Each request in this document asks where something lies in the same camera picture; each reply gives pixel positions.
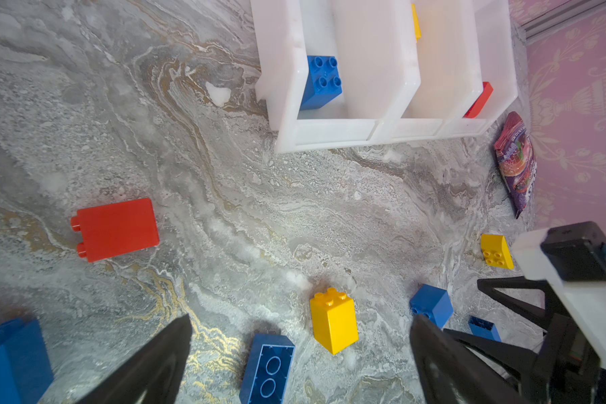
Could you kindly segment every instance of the pink wall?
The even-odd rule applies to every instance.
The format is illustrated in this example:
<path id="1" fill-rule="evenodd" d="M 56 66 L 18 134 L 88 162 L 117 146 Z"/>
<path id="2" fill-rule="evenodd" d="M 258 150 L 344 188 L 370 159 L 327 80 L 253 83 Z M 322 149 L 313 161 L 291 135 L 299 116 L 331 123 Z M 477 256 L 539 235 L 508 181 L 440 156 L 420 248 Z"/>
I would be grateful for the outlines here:
<path id="1" fill-rule="evenodd" d="M 537 228 L 606 233 L 606 10 L 527 49 Z"/>
<path id="2" fill-rule="evenodd" d="M 509 14 L 519 23 L 525 24 L 568 0 L 509 0 Z"/>

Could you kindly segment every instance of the yellow brick in bin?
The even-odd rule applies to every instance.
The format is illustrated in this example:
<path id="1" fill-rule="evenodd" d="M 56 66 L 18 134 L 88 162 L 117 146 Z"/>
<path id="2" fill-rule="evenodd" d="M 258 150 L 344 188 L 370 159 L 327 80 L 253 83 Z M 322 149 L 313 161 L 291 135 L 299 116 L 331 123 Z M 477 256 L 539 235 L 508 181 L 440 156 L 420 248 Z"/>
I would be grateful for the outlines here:
<path id="1" fill-rule="evenodd" d="M 483 234 L 480 238 L 480 248 L 485 256 L 485 263 L 491 266 L 514 269 L 514 261 L 509 254 L 509 247 L 505 236 L 496 234 Z"/>
<path id="2" fill-rule="evenodd" d="M 359 341 L 355 301 L 344 292 L 330 288 L 310 299 L 314 338 L 331 354 Z"/>

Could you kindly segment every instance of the gray marble countertop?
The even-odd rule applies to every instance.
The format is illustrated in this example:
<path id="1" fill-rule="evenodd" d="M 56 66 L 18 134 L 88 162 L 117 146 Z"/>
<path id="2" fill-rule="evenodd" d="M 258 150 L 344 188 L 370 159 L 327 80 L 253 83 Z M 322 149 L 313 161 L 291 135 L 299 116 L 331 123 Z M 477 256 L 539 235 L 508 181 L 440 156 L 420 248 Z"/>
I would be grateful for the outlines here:
<path id="1" fill-rule="evenodd" d="M 541 339 L 476 289 L 520 274 L 487 266 L 480 235 L 511 242 L 534 219 L 513 218 L 492 150 L 501 126 L 275 155 L 252 24 L 249 0 L 0 0 L 0 323 L 40 319 L 55 374 L 43 403 L 81 398 L 185 313 L 180 403 L 238 403 L 256 332 L 296 344 L 288 403 L 422 402 L 408 340 L 422 283 L 448 290 L 449 328 L 474 314 L 505 342 Z M 528 120 L 514 36 L 512 109 Z M 77 209 L 142 197 L 158 247 L 77 256 Z M 359 326 L 336 356 L 309 313 L 328 287 L 355 299 Z"/>

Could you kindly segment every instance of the blue brick stud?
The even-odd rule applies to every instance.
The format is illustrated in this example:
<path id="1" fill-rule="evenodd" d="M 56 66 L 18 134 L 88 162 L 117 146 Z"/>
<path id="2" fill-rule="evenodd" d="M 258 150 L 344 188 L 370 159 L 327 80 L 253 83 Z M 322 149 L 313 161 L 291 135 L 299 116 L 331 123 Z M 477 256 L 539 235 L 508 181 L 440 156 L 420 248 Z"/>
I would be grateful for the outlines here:
<path id="1" fill-rule="evenodd" d="M 477 337 L 483 337 L 501 342 L 501 336 L 498 335 L 496 325 L 491 321 L 471 316 L 469 319 L 469 329 L 471 329 L 471 333 Z"/>
<path id="2" fill-rule="evenodd" d="M 442 329 L 453 315 L 453 306 L 446 290 L 422 285 L 409 302 L 413 315 L 425 315 Z"/>
<path id="3" fill-rule="evenodd" d="M 341 94 L 341 79 L 334 56 L 308 56 L 307 82 L 300 110 L 319 109 Z"/>
<path id="4" fill-rule="evenodd" d="M 294 344 L 285 335 L 256 334 L 240 387 L 242 404 L 281 404 Z"/>
<path id="5" fill-rule="evenodd" d="M 0 404 L 36 404 L 53 379 L 38 320 L 0 325 Z"/>

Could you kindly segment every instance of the red block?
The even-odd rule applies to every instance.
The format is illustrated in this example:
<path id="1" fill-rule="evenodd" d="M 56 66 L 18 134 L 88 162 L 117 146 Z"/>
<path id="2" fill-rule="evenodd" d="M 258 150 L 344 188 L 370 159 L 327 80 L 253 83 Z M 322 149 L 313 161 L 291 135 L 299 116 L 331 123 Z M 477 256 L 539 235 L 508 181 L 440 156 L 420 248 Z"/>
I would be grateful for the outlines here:
<path id="1" fill-rule="evenodd" d="M 482 94 L 478 96 L 478 99 L 476 102 L 474 102 L 464 117 L 477 117 L 480 111 L 483 110 L 483 107 L 485 107 L 485 104 L 487 103 L 487 100 L 489 100 L 489 97 L 491 97 L 493 91 L 494 89 L 489 81 L 483 81 Z"/>
<path id="2" fill-rule="evenodd" d="M 81 231 L 83 242 L 76 251 L 89 263 L 160 243 L 149 198 L 80 209 L 72 218 L 72 229 Z"/>

